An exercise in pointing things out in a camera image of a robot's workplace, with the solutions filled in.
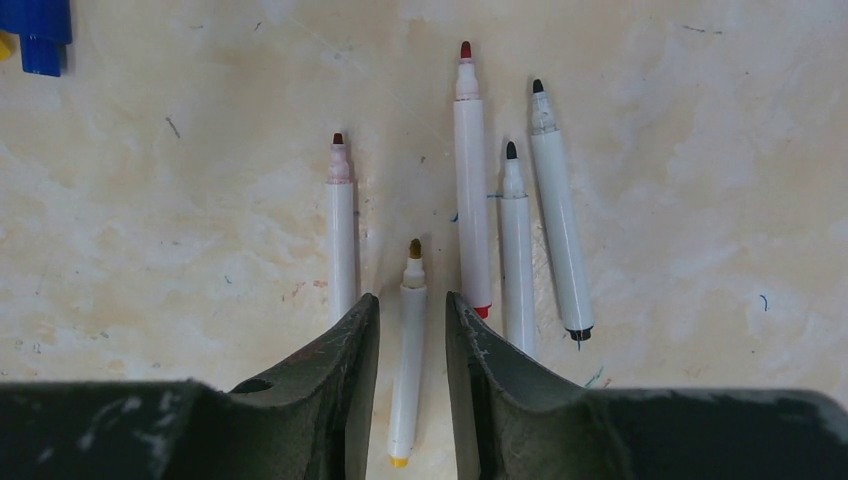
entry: yellow marker end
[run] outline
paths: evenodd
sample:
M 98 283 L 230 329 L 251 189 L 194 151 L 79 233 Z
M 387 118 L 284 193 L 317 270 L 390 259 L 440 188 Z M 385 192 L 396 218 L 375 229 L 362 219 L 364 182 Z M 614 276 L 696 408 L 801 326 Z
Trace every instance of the yellow marker end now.
M 389 459 L 391 459 L 392 466 L 395 468 L 403 468 L 409 463 L 408 458 L 389 457 Z
M 0 37 L 0 62 L 12 56 L 12 50 L 6 44 L 7 40 Z

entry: blue object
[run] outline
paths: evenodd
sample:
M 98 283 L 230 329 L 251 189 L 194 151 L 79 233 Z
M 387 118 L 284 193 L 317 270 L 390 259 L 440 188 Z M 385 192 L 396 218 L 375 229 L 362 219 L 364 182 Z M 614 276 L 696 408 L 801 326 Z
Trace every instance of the blue object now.
M 62 75 L 62 51 L 70 45 L 70 0 L 0 0 L 0 30 L 21 38 L 24 71 Z

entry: white marker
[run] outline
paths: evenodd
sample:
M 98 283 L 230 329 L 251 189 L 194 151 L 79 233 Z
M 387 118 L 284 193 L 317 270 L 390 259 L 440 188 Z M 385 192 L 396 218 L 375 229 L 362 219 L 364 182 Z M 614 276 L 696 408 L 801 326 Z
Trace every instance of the white marker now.
M 483 101 L 474 75 L 471 44 L 462 43 L 456 101 L 453 104 L 456 199 L 462 295 L 481 318 L 492 306 L 489 274 L 489 216 L 486 206 L 486 149 Z
M 356 303 L 356 253 L 353 231 L 353 183 L 341 133 L 333 136 L 327 177 L 327 257 L 330 275 L 329 322 L 332 327 Z
M 506 146 L 503 197 L 504 313 L 506 339 L 528 357 L 536 359 L 536 313 L 533 294 L 533 251 L 530 235 L 530 200 L 524 191 L 515 144 Z
M 538 79 L 533 82 L 531 141 L 560 315 L 565 329 L 571 334 L 571 339 L 577 341 L 579 348 L 581 341 L 592 336 L 595 325 L 592 301 L 571 201 L 568 156 L 548 94 Z
M 400 363 L 395 374 L 389 423 L 389 459 L 395 468 L 403 468 L 409 461 L 415 444 L 415 419 L 418 416 L 424 321 L 427 318 L 427 281 L 421 260 L 421 242 L 417 238 L 409 246 L 409 258 L 400 286 L 400 301 Z

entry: red marker end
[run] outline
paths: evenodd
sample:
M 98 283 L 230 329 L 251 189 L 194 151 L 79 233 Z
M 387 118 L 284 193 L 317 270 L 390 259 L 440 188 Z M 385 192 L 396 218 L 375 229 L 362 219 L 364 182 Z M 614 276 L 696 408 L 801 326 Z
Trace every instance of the red marker end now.
M 477 307 L 474 309 L 474 311 L 477 312 L 477 315 L 480 315 L 480 318 L 485 320 L 489 318 L 489 308 L 491 307 L 491 305 L 489 305 L 488 307 Z
M 471 42 L 462 42 L 462 47 L 459 49 L 459 58 L 471 58 Z

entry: brown marker tip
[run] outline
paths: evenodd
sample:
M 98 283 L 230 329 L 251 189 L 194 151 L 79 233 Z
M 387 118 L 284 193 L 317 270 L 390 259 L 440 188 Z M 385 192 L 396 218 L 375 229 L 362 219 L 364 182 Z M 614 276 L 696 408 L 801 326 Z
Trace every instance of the brown marker tip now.
M 421 240 L 416 238 L 409 244 L 409 258 L 415 260 L 421 258 Z
M 462 42 L 462 47 L 459 49 L 459 58 L 471 58 L 471 42 L 468 40 Z

